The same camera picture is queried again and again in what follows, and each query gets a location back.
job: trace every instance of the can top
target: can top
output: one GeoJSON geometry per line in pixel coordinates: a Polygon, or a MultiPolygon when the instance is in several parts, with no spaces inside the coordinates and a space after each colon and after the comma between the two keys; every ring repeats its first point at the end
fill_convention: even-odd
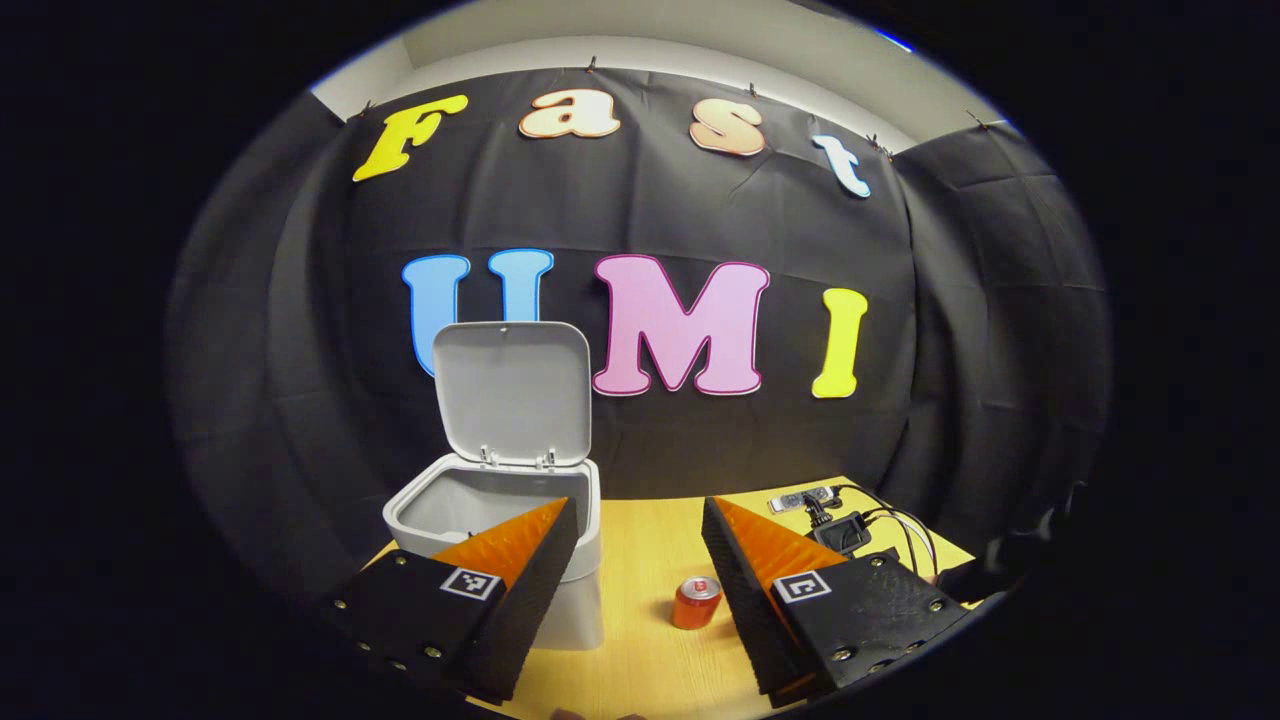
{"type": "Polygon", "coordinates": [[[695,575],[680,583],[680,592],[691,600],[708,600],[719,594],[719,583],[714,578],[695,575]]]}

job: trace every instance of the ceiling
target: ceiling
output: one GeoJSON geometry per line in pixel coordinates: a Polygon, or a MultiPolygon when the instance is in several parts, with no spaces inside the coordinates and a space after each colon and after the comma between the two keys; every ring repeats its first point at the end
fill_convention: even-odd
{"type": "Polygon", "coordinates": [[[402,36],[415,68],[512,42],[628,36],[762,63],[865,108],[916,141],[997,113],[979,95],[873,28],[786,0],[475,0],[402,36]]]}

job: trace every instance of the wire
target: wire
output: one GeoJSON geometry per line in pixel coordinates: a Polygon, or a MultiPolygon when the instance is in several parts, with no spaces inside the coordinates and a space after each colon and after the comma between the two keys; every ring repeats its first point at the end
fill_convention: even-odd
{"type": "Polygon", "coordinates": [[[906,530],[908,524],[902,523],[901,518],[897,518],[896,514],[906,515],[908,518],[910,518],[911,520],[914,520],[920,528],[923,528],[924,529],[924,534],[925,534],[925,537],[929,541],[928,543],[925,543],[925,550],[931,550],[932,548],[929,551],[929,559],[933,561],[933,577],[938,575],[938,552],[937,552],[937,544],[933,542],[933,536],[929,534],[928,527],[924,523],[922,523],[919,518],[916,518],[915,515],[911,515],[906,510],[897,510],[897,509],[890,507],[888,505],[884,505],[884,501],[881,500],[879,497],[877,497],[876,493],[873,493],[869,489],[858,487],[858,486],[855,486],[852,483],[845,484],[845,486],[832,486],[831,495],[835,496],[835,497],[840,497],[840,491],[842,491],[845,488],[856,489],[858,492],[860,492],[860,493],[865,495],[868,498],[870,498],[872,502],[874,502],[876,505],[879,506],[879,507],[873,509],[873,510],[870,510],[868,512],[863,512],[864,518],[867,515],[870,515],[872,512],[876,512],[876,510],[884,510],[886,512],[890,514],[891,518],[893,518],[895,520],[899,520],[899,523],[902,525],[902,534],[906,536],[906,550],[908,550],[908,552],[911,553],[911,569],[913,570],[915,569],[915,552],[911,550],[911,534],[906,530]]]}

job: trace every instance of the white trash can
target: white trash can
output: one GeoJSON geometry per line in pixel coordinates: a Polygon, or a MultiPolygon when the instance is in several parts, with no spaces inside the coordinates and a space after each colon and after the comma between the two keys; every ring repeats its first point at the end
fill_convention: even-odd
{"type": "Polygon", "coordinates": [[[566,323],[461,323],[433,343],[453,452],[383,507],[407,552],[431,556],[558,497],[577,502],[577,546],[534,647],[591,650],[600,618],[600,473],[591,450],[586,337],[566,323]]]}

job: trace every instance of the electronic device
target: electronic device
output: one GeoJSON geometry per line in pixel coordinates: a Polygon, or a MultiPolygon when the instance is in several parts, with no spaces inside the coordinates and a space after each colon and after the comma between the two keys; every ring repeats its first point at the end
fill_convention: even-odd
{"type": "Polygon", "coordinates": [[[827,502],[828,500],[832,498],[831,488],[823,486],[820,488],[806,489],[804,492],[792,492],[790,495],[774,497],[773,500],[769,501],[769,510],[772,510],[773,514],[777,515],[778,512],[786,512],[788,510],[796,510],[797,507],[804,507],[804,496],[806,495],[817,500],[818,502],[827,502]]]}

